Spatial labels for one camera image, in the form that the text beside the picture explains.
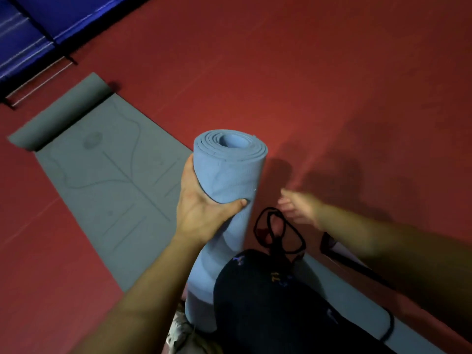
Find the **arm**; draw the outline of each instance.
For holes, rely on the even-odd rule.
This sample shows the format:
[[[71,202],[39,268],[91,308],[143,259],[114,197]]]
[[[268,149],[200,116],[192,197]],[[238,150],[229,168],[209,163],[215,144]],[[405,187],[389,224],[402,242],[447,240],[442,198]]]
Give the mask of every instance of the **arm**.
[[[198,183],[190,156],[182,174],[177,230],[172,241],[99,327],[72,352],[159,353],[200,250],[245,204],[246,200],[227,204],[211,200]]]
[[[311,223],[345,245],[467,340],[472,340],[472,247],[412,226],[368,219],[282,190],[280,208],[298,223]]]

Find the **hole in rolled mat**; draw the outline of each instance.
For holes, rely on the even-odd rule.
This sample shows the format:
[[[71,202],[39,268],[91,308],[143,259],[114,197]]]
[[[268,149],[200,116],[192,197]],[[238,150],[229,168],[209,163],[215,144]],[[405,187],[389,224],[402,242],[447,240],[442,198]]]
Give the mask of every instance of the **hole in rolled mat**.
[[[249,145],[246,138],[237,134],[225,134],[220,138],[219,143],[227,148],[246,148]]]

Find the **red floor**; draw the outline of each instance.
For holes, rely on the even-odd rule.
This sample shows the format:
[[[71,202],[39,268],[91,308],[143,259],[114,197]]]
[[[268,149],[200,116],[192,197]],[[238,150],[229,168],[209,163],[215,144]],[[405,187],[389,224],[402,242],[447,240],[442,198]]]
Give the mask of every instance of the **red floor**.
[[[188,147],[217,128],[266,142],[255,211],[289,185],[472,241],[471,6],[151,0],[18,111],[0,108],[2,353],[65,353],[121,296],[33,154],[5,139],[90,72]],[[445,350],[471,350],[405,298],[327,265]]]

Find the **person's left forearm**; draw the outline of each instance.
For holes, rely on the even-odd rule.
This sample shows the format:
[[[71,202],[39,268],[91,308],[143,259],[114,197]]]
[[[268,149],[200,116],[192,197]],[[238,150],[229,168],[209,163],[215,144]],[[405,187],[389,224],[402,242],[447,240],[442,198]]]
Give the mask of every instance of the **person's left forearm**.
[[[73,353],[159,353],[203,246],[197,239],[176,234],[97,330]]]

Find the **person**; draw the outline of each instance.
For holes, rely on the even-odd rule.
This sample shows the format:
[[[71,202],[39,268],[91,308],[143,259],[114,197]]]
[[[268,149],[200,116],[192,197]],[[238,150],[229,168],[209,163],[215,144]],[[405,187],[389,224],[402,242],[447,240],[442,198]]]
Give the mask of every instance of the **person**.
[[[198,183],[190,156],[170,244],[72,352],[160,353],[200,250],[246,203],[210,199]],[[311,194],[282,189],[279,208],[295,223],[328,232],[400,292],[472,340],[469,245],[412,226],[371,220]],[[214,308],[224,353],[331,353],[353,348],[392,352],[294,279],[289,268],[255,250],[244,251],[223,268],[215,284]]]

